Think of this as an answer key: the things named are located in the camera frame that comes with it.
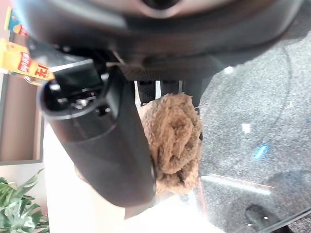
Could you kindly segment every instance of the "yellow box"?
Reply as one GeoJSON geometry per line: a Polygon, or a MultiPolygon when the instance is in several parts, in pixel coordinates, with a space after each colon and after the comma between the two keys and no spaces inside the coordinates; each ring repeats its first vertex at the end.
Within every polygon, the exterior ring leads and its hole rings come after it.
{"type": "Polygon", "coordinates": [[[40,80],[54,79],[48,67],[30,58],[26,47],[5,39],[0,41],[0,68],[40,80]]]}

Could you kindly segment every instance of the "glass surface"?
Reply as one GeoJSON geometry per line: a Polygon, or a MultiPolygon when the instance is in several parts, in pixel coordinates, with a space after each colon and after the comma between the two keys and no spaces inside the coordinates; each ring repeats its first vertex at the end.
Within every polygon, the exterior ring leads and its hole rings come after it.
{"type": "Polygon", "coordinates": [[[278,44],[215,75],[202,97],[194,192],[227,233],[273,230],[311,209],[310,30],[308,1],[278,44]]]}

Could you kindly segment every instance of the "brown fuzzy fabric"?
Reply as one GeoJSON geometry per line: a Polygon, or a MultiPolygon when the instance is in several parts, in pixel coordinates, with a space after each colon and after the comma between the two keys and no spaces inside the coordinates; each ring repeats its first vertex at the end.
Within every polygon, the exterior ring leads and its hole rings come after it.
{"type": "Polygon", "coordinates": [[[138,110],[155,169],[156,192],[186,194],[197,184],[202,126],[191,97],[165,95],[138,110]]]}

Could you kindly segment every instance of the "plant leaf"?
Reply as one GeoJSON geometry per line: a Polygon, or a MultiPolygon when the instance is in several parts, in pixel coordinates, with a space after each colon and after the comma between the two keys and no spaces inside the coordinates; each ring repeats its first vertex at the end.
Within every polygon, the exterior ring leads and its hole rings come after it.
{"type": "Polygon", "coordinates": [[[0,183],[0,207],[5,207],[4,202],[6,200],[6,195],[10,191],[11,187],[7,184],[0,183]]]}
{"type": "Polygon", "coordinates": [[[8,184],[8,182],[6,181],[6,179],[4,179],[3,177],[0,177],[0,183],[8,184]]]}
{"type": "Polygon", "coordinates": [[[43,169],[39,170],[28,181],[18,187],[17,191],[14,194],[14,197],[12,198],[12,201],[21,200],[23,196],[37,184],[38,176],[42,170],[43,169]]]}
{"type": "Polygon", "coordinates": [[[35,226],[37,226],[40,223],[40,219],[42,216],[43,216],[43,214],[42,214],[41,210],[38,210],[37,212],[35,212],[31,215],[35,226]]]}
{"type": "Polygon", "coordinates": [[[6,194],[6,198],[5,198],[4,202],[3,202],[4,206],[8,206],[10,204],[11,196],[12,196],[12,194],[14,192],[15,192],[14,189],[9,189],[9,191],[6,194]]]}
{"type": "Polygon", "coordinates": [[[19,209],[19,215],[22,215],[26,208],[26,205],[31,205],[31,200],[24,199],[24,200],[21,200],[20,202],[21,202],[21,205],[19,209]]]}
{"type": "Polygon", "coordinates": [[[27,199],[27,200],[34,200],[35,198],[32,197],[32,196],[27,196],[27,195],[24,195],[23,196],[23,199],[27,199]]]}
{"type": "Polygon", "coordinates": [[[10,227],[9,219],[5,215],[5,209],[0,211],[0,228],[7,229],[10,227]]]}
{"type": "Polygon", "coordinates": [[[36,209],[36,208],[40,208],[40,206],[38,204],[33,204],[31,207],[28,208],[28,210],[26,212],[23,213],[23,215],[21,217],[26,217],[27,215],[30,215],[30,213],[36,209]]]}

